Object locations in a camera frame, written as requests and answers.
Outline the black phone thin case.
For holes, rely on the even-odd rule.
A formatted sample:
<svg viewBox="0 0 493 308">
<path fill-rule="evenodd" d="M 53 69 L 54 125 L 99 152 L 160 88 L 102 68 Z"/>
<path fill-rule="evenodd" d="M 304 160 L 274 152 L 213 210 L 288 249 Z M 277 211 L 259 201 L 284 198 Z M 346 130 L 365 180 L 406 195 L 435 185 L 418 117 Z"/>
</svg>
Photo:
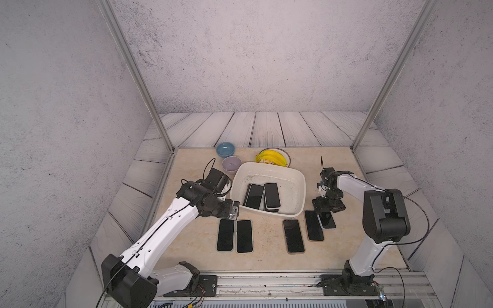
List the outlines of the black phone thin case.
<svg viewBox="0 0 493 308">
<path fill-rule="evenodd" d="M 280 201 L 278 185 L 276 183 L 266 183 L 264 185 L 264 202 L 274 200 Z"/>
</svg>

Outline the black phone white case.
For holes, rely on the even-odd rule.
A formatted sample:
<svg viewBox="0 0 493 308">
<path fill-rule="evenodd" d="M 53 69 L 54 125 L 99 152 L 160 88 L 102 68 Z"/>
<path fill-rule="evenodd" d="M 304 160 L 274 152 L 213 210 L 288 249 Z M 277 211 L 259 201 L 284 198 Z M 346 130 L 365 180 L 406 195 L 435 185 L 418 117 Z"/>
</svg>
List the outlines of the black phone white case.
<svg viewBox="0 0 493 308">
<path fill-rule="evenodd" d="M 236 227 L 237 253 L 246 254 L 253 252 L 253 233 L 251 220 L 239 220 Z"/>
</svg>

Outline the black phone light blue case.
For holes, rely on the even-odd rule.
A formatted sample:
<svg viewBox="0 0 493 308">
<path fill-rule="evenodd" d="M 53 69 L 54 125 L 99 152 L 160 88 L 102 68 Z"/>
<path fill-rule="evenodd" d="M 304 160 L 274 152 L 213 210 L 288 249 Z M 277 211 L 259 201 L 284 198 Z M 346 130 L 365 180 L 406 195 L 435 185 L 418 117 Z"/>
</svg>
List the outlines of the black phone light blue case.
<svg viewBox="0 0 493 308">
<path fill-rule="evenodd" d="M 219 252 L 230 252 L 234 246 L 234 229 L 235 221 L 229 219 L 221 219 L 218 229 L 218 240 L 216 249 Z"/>
</svg>

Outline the black phone pink case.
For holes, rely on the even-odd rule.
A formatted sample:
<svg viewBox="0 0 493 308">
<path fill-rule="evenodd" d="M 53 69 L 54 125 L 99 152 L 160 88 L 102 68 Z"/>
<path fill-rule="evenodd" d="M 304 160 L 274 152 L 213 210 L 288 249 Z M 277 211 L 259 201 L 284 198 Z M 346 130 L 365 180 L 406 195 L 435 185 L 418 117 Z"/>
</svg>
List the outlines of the black phone pink case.
<svg viewBox="0 0 493 308">
<path fill-rule="evenodd" d="M 285 219 L 283 222 L 287 251 L 289 254 L 305 252 L 300 224 L 297 219 Z"/>
</svg>

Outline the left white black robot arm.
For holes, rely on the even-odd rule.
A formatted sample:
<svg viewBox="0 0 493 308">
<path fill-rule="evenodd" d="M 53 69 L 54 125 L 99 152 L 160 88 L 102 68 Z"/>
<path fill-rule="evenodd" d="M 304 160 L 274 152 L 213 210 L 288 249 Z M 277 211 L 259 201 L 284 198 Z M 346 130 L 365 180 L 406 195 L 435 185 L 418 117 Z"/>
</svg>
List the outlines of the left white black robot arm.
<svg viewBox="0 0 493 308">
<path fill-rule="evenodd" d="M 168 293 L 194 294 L 200 272 L 187 262 L 157 270 L 155 265 L 176 237 L 198 217 L 236 220 L 240 203 L 220 198 L 196 183 L 182 184 L 168 210 L 130 248 L 101 264 L 106 293 L 122 307 L 148 307 Z"/>
</svg>

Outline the black phone grey case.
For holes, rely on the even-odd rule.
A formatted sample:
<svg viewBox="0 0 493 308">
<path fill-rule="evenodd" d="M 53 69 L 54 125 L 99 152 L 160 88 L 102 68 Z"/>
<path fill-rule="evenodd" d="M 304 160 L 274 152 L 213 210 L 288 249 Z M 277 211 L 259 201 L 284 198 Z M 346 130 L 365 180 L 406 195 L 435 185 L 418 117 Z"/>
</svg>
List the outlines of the black phone grey case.
<svg viewBox="0 0 493 308">
<path fill-rule="evenodd" d="M 336 223 L 331 212 L 320 213 L 317 215 L 320 227 L 323 230 L 336 228 Z"/>
</svg>

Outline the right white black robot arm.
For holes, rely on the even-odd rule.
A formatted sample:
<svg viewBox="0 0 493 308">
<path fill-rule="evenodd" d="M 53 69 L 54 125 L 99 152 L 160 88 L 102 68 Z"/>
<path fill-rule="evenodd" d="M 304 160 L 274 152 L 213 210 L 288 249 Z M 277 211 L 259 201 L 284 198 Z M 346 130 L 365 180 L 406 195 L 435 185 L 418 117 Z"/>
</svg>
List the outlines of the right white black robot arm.
<svg viewBox="0 0 493 308">
<path fill-rule="evenodd" d="M 363 203 L 362 226 L 365 237 L 357 252 L 344 266 L 343 285 L 363 286 L 373 281 L 374 265 L 390 246 L 411 230 L 402 192 L 379 188 L 350 171 L 322 168 L 317 184 L 320 196 L 312 200 L 319 225 L 328 229 L 332 214 L 345 210 L 342 201 L 347 193 Z"/>
</svg>

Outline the white plastic storage box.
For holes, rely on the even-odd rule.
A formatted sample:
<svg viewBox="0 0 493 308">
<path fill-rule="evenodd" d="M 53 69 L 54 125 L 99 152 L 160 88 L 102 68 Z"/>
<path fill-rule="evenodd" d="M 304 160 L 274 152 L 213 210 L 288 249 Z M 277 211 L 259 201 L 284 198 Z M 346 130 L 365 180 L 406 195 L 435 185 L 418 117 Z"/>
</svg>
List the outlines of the white plastic storage box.
<svg viewBox="0 0 493 308">
<path fill-rule="evenodd" d="M 249 184 L 263 185 L 271 182 L 278 185 L 281 207 L 277 212 L 264 210 L 264 203 L 261 203 L 259 209 L 243 205 Z M 240 209 L 283 218 L 296 218 L 304 210 L 306 180 L 305 176 L 296 169 L 246 162 L 236 172 L 229 196 L 232 200 L 239 201 Z"/>
</svg>

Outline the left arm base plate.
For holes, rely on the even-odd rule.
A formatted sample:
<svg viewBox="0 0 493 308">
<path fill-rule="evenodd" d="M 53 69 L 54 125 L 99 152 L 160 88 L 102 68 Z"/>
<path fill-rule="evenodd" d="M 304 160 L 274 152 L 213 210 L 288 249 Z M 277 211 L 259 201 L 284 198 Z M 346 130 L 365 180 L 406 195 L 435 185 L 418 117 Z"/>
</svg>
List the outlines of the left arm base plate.
<svg viewBox="0 0 493 308">
<path fill-rule="evenodd" d="M 165 298 L 195 298 L 195 297 L 215 297 L 217 293 L 218 276 L 200 275 L 194 290 L 172 291 L 163 295 Z"/>
</svg>

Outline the black phone dark case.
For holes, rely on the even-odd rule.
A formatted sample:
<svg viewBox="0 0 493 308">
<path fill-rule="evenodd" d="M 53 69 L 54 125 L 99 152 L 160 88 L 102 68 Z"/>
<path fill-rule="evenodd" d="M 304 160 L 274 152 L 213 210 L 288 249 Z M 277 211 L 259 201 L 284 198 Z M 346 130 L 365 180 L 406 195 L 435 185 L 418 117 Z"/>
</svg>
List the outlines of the black phone dark case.
<svg viewBox="0 0 493 308">
<path fill-rule="evenodd" d="M 251 209 L 260 209 L 264 195 L 264 186 L 249 184 L 243 205 Z"/>
</svg>

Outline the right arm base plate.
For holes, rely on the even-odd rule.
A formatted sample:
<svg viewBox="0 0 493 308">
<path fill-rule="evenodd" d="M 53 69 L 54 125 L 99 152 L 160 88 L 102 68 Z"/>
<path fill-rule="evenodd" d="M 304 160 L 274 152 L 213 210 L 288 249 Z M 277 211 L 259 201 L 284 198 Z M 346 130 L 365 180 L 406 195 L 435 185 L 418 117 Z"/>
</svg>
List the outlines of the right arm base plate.
<svg viewBox="0 0 493 308">
<path fill-rule="evenodd" d="M 374 276 L 321 275 L 317 287 L 324 296 L 378 296 L 379 291 L 372 283 Z"/>
</svg>

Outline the black phone cream case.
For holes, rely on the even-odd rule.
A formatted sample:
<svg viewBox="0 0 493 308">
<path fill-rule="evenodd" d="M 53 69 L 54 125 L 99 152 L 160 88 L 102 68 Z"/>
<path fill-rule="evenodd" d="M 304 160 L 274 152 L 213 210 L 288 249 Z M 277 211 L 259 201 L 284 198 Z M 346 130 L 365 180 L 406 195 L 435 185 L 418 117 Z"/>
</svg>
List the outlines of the black phone cream case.
<svg viewBox="0 0 493 308">
<path fill-rule="evenodd" d="M 305 210 L 304 216 L 308 239 L 310 241 L 324 241 L 324 233 L 317 213 L 314 210 Z"/>
</svg>

